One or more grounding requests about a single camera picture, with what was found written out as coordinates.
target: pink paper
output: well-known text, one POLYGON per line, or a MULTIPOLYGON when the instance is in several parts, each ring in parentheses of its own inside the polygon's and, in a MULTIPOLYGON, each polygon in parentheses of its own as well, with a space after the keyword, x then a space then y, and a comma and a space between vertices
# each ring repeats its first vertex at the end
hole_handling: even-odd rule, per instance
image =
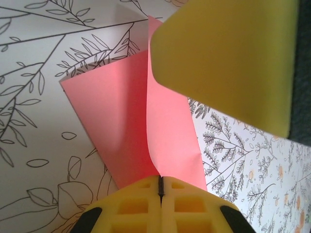
MULTIPOLYGON (((149 18, 149 39, 160 21, 149 18)), ((206 190, 188 100, 155 82, 148 51, 61 84, 119 188, 173 176, 206 190)))

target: dark gray surface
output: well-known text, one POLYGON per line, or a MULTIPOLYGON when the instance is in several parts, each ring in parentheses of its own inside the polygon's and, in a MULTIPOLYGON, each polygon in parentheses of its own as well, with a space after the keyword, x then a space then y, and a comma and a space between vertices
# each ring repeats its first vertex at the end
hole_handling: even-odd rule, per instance
POLYGON ((311 146, 311 0, 301 0, 289 139, 311 146))

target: yellow foam block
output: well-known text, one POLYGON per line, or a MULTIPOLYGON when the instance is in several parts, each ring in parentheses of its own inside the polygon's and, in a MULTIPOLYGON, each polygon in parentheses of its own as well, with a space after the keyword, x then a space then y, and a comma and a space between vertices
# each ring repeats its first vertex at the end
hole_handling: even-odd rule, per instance
POLYGON ((149 177, 90 205, 85 213, 102 209, 91 233, 232 232, 220 207, 234 204, 172 177, 164 177, 164 192, 161 205, 158 177, 149 177))
POLYGON ((154 77, 287 137, 297 11, 297 0, 190 0, 152 37, 154 77))

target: yellow plastic object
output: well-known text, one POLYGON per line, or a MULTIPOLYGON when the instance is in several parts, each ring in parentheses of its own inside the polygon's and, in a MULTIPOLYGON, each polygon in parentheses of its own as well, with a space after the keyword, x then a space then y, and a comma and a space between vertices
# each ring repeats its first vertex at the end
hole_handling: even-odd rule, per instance
POLYGON ((102 209, 91 233, 232 232, 219 208, 234 204, 171 177, 164 191, 161 205, 158 177, 149 177, 90 205, 86 212, 102 209))
POLYGON ((297 0, 190 0, 152 37, 154 77, 287 137, 297 12, 297 0))

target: white paper with botanical print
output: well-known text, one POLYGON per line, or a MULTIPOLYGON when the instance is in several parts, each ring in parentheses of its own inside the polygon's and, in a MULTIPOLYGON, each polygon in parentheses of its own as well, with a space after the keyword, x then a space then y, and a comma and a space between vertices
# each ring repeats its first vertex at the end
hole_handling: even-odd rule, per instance
MULTIPOLYGON (((147 15, 164 21, 185 2, 0 0, 0 232, 67 233, 116 191, 59 81, 147 49, 147 15)), ((190 107, 209 191, 257 232, 308 232, 309 149, 229 117, 227 132, 223 115, 190 107)))

